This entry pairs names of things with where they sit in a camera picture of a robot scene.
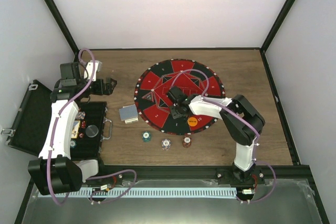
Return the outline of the orange dealer button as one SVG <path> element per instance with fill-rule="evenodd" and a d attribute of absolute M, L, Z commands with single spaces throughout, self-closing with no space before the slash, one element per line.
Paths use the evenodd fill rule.
<path fill-rule="evenodd" d="M 190 127 L 196 127 L 197 124 L 198 124 L 198 120 L 197 120 L 197 118 L 191 116 L 187 119 L 187 123 Z"/>

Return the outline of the orange blue 10 chip stack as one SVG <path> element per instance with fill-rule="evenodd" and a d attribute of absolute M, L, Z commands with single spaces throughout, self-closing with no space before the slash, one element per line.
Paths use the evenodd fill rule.
<path fill-rule="evenodd" d="M 171 141 L 169 139 L 164 139 L 161 144 L 163 150 L 169 150 L 171 147 Z"/>

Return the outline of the green blue 50 chip stack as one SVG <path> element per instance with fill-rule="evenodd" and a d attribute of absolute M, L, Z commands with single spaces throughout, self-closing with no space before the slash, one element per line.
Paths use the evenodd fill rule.
<path fill-rule="evenodd" d="M 151 140 L 151 133 L 148 131 L 145 131 L 142 133 L 142 140 L 143 142 L 149 142 Z"/>

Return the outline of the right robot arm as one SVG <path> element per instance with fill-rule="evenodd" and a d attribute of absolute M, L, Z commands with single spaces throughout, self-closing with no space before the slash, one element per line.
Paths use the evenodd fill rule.
<path fill-rule="evenodd" d="M 221 99 L 200 94 L 186 95 L 176 86 L 170 88 L 166 95 L 173 103 L 170 111 L 174 119 L 205 115 L 224 122 L 236 142 L 233 177 L 238 183 L 248 182 L 256 165 L 255 148 L 266 124 L 252 104 L 243 95 Z"/>

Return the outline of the chips in case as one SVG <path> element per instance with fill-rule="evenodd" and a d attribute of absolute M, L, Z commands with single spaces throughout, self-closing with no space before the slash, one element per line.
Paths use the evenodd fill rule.
<path fill-rule="evenodd" d="M 86 116 L 86 113 L 85 112 L 78 112 L 77 115 L 76 115 L 76 120 L 83 120 Z"/>

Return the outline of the blue backed card deck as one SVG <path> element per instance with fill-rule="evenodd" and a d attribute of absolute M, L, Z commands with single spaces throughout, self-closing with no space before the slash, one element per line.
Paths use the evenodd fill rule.
<path fill-rule="evenodd" d="M 121 121 L 133 120 L 138 117 L 138 111 L 135 104 L 120 108 L 119 114 Z"/>

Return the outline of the red 100 chip stack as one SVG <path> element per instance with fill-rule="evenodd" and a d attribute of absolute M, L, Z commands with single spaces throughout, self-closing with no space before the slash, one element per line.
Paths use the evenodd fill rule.
<path fill-rule="evenodd" d="M 192 140 L 191 140 L 190 137 L 186 136 L 186 137 L 183 138 L 182 145 L 183 145 L 184 148 L 190 147 L 191 144 L 192 144 Z"/>

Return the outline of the round red black poker mat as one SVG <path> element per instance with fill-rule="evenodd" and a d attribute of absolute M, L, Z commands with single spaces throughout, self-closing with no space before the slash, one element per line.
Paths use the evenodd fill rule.
<path fill-rule="evenodd" d="M 217 74 L 202 63 L 188 59 L 164 60 L 149 67 L 138 79 L 134 102 L 138 113 L 154 129 L 167 134 L 195 134 L 209 128 L 216 118 L 194 115 L 185 108 L 179 118 L 171 107 L 185 105 L 188 98 L 203 94 L 224 98 L 225 89 Z"/>

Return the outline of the red dice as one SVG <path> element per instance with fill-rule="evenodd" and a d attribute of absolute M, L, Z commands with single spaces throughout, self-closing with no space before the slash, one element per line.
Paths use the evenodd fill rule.
<path fill-rule="evenodd" d="M 82 129 L 85 129 L 86 128 L 86 121 L 81 121 L 80 127 Z"/>

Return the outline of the white card box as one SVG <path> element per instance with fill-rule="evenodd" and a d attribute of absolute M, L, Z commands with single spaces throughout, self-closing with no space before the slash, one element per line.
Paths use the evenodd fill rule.
<path fill-rule="evenodd" d="M 138 117 L 134 117 L 134 118 L 126 119 L 124 122 L 125 122 L 125 124 L 130 124 L 130 123 L 133 123 L 133 122 L 137 122 L 138 120 L 139 120 Z"/>

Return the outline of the round grey metal disc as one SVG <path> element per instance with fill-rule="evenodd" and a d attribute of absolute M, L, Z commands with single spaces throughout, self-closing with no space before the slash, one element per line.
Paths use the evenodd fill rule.
<path fill-rule="evenodd" d="M 89 138 L 94 138 L 99 134 L 99 129 L 96 125 L 89 125 L 86 128 L 86 136 Z"/>

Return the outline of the card deck in case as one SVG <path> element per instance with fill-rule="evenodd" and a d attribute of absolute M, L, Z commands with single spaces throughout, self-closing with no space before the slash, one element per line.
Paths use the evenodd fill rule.
<path fill-rule="evenodd" d="M 78 135 L 79 135 L 79 129 L 80 129 L 80 124 L 81 124 L 81 121 L 80 121 L 80 120 L 75 120 L 75 121 L 74 121 L 74 123 L 73 123 L 73 127 L 72 127 L 71 139 L 78 138 Z"/>

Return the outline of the black poker set case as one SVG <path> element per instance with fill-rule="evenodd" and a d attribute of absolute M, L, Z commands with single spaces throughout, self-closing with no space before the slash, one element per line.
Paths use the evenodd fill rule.
<path fill-rule="evenodd" d="M 104 125 L 107 119 L 106 102 L 80 102 L 68 99 L 52 103 L 51 91 L 35 81 L 29 86 L 20 111 L 11 128 L 2 130 L 6 144 L 16 150 L 47 159 L 65 156 L 73 161 L 99 159 Z M 78 112 L 85 112 L 86 128 L 96 125 L 99 134 L 86 136 L 86 128 L 79 129 L 78 138 L 71 139 L 73 123 Z"/>

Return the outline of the black enclosure frame post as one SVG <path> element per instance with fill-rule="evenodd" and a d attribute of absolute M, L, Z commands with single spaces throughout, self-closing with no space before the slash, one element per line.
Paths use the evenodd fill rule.
<path fill-rule="evenodd" d="M 66 42 L 68 43 L 70 49 L 72 52 L 76 55 L 79 52 L 79 48 L 73 39 L 73 36 L 70 33 L 70 30 L 68 29 L 68 26 L 66 25 L 56 3 L 54 0 L 44 0 L 45 4 L 47 5 L 50 13 L 52 14 L 54 20 L 56 21 L 59 29 L 61 30 L 61 33 L 63 34 Z"/>

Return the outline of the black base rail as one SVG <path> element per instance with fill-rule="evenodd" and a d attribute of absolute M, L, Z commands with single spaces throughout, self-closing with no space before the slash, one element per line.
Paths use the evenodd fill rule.
<path fill-rule="evenodd" d="M 312 173 L 308 165 L 280 165 L 272 166 L 277 179 L 307 179 L 313 181 Z M 103 165 L 99 168 L 99 175 L 107 175 L 121 170 L 132 169 L 137 173 L 137 181 L 154 179 L 214 179 L 222 185 L 250 185 L 257 179 L 258 184 L 265 179 L 273 179 L 271 169 L 266 165 L 257 165 L 253 175 L 236 175 L 233 166 L 121 166 Z"/>

